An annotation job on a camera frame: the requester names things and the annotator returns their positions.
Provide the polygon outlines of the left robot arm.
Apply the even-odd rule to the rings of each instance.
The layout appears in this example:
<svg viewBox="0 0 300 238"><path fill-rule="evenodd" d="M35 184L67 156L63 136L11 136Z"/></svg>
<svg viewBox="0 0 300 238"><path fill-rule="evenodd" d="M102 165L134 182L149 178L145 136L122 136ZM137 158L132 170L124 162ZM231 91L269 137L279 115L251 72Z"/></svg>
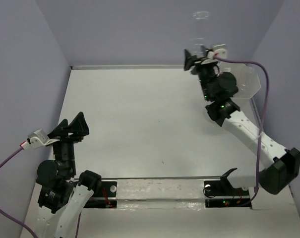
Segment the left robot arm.
<svg viewBox="0 0 300 238"><path fill-rule="evenodd" d="M52 146L52 160L41 162L37 168L36 184L41 186L35 234L39 238L66 238L74 227L87 201L101 190L102 177L85 170L76 176L74 145L89 135L84 113L72 122L63 119L49 134L40 130L32 143Z"/></svg>

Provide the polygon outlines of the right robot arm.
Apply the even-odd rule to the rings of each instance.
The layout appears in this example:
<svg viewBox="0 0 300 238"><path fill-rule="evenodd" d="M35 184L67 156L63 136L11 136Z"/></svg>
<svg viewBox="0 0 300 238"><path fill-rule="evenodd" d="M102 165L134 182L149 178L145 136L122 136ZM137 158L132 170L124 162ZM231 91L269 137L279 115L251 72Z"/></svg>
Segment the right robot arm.
<svg viewBox="0 0 300 238"><path fill-rule="evenodd" d="M242 101L251 99L260 89L255 62L226 59L227 51L203 49L203 54L193 55L184 50L184 70L198 77L206 111L214 123L234 135L256 156L253 176L228 175L219 182L220 191L231 194L237 188L261 187L276 195L299 174L300 151L288 149L263 131L264 121L255 125L242 111Z"/></svg>

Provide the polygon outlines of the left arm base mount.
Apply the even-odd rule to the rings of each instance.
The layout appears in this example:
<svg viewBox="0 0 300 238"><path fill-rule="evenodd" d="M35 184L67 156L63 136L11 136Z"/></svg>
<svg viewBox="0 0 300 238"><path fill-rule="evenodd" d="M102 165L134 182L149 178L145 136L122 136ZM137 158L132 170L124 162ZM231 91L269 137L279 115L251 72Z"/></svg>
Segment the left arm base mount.
<svg viewBox="0 0 300 238"><path fill-rule="evenodd" d="M102 180L100 190L86 202L84 208L115 209L117 208L117 181Z"/></svg>

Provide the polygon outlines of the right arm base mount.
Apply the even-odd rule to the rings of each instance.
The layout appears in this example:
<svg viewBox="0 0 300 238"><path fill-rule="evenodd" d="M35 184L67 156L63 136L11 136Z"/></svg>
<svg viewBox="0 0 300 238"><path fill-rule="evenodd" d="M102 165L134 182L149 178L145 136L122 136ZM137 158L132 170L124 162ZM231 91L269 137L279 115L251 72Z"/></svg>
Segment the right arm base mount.
<svg viewBox="0 0 300 238"><path fill-rule="evenodd" d="M237 170L232 168L218 179L205 180L203 195L206 208L252 208L250 194L240 188L233 188L228 176Z"/></svg>

